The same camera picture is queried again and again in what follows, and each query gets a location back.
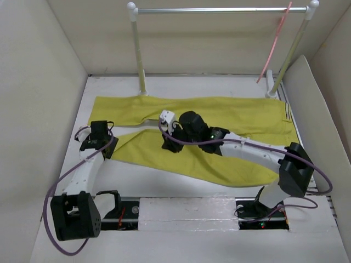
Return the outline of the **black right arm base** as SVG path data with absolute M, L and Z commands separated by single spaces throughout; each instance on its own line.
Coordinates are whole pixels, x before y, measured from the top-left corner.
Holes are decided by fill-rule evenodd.
M 238 218 L 239 230 L 289 230 L 284 211 L 284 202 L 281 201 L 273 208 L 259 203 L 262 187 L 255 199 L 236 198 L 234 215 Z

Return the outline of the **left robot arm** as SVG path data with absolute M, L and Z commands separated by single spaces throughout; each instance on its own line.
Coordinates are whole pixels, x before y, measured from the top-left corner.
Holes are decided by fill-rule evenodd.
M 76 136 L 82 164 L 59 196 L 50 202 L 56 237 L 59 241 L 99 236 L 105 216 L 117 217 L 122 211 L 118 191 L 93 192 L 97 175 L 104 161 L 110 159 L 118 139 L 111 133 L 112 121 L 92 121 L 89 134 Z

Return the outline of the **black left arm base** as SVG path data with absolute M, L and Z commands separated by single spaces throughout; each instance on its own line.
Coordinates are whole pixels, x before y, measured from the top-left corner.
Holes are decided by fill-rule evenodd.
M 121 197 L 117 190 L 100 191 L 93 198 L 99 217 L 92 221 L 99 231 L 135 231 L 138 229 L 140 199 Z

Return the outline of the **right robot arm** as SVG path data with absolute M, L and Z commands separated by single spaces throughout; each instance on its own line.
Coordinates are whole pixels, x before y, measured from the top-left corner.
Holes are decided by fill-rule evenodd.
M 199 147 L 203 152 L 238 158 L 265 167 L 278 178 L 263 186 L 255 197 L 253 208 L 265 216 L 289 197 L 303 198 L 313 174 L 312 162 L 298 143 L 290 146 L 268 145 L 241 137 L 227 129 L 208 126 L 194 111 L 175 113 L 164 110 L 159 116 L 164 143 L 162 147 L 178 153 L 185 145 Z

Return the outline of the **pink clothes hanger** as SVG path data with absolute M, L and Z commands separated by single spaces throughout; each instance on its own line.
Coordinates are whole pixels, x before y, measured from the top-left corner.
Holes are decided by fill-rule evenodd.
M 265 72 L 268 69 L 269 63 L 270 63 L 271 58 L 272 58 L 272 56 L 274 54 L 274 50 L 275 50 L 276 44 L 278 42 L 280 31 L 281 31 L 281 29 L 282 29 L 282 27 L 283 27 L 283 25 L 285 23 L 285 20 L 286 20 L 288 14 L 290 12 L 291 7 L 292 7 L 292 1 L 289 2 L 287 8 L 285 9 L 284 15 L 279 20 L 278 27 L 277 27 L 276 32 L 275 32 L 274 41 L 272 43 L 272 46 L 271 46 L 270 52 L 268 54 L 267 60 L 265 62 L 265 65 L 264 65 L 264 67 L 263 67 L 263 69 L 262 69 L 262 71 L 261 71 L 261 73 L 260 73 L 260 75 L 259 75 L 259 77 L 258 77 L 258 79 L 256 81 L 257 84 L 261 81 L 262 77 L 264 76 Z

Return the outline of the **white clothes rack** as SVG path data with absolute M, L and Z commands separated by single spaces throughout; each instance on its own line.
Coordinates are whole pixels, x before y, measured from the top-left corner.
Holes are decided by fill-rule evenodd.
M 319 7 L 319 1 L 310 1 L 306 7 L 291 7 L 289 14 L 303 13 L 304 19 L 302 24 L 293 40 L 293 43 L 287 53 L 286 59 L 278 73 L 276 78 L 273 77 L 273 72 L 267 69 L 264 76 L 266 78 L 267 92 L 266 98 L 277 98 L 278 87 L 282 81 L 293 55 L 304 35 L 304 32 L 312 20 L 317 8 Z M 134 42 L 135 58 L 137 61 L 137 71 L 139 79 L 139 94 L 148 95 L 145 84 L 145 71 L 141 58 L 141 49 L 139 42 L 139 33 L 137 28 L 137 16 L 138 15 L 161 15 L 161 14 L 236 14 L 236 13 L 281 13 L 284 15 L 287 7 L 231 7 L 231 8 L 138 8 L 135 3 L 127 3 L 127 10 L 129 20 L 132 27 L 132 36 Z

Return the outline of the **aluminium side rail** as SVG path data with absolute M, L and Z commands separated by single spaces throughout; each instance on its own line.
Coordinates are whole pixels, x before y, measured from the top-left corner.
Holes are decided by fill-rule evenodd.
M 291 107 L 291 104 L 290 104 L 290 101 L 289 101 L 289 98 L 288 98 L 288 94 L 287 94 L 287 91 L 286 91 L 286 88 L 284 86 L 283 81 L 280 82 L 280 85 L 278 87 L 278 97 L 279 97 L 279 99 L 281 101 L 284 101 L 285 103 L 288 104 L 288 111 L 289 111 L 290 117 L 292 119 L 292 123 L 294 125 L 294 128 L 296 130 L 298 141 L 299 141 L 299 143 L 301 145 L 303 145 L 303 141 L 302 141 L 302 138 L 301 138 L 301 135 L 300 135 L 300 132 L 299 132 L 299 129 L 298 129 L 298 125 L 297 125 L 297 122 L 295 120 L 295 117 L 294 117 L 294 114 L 293 114 L 293 111 L 292 111 L 292 107 Z

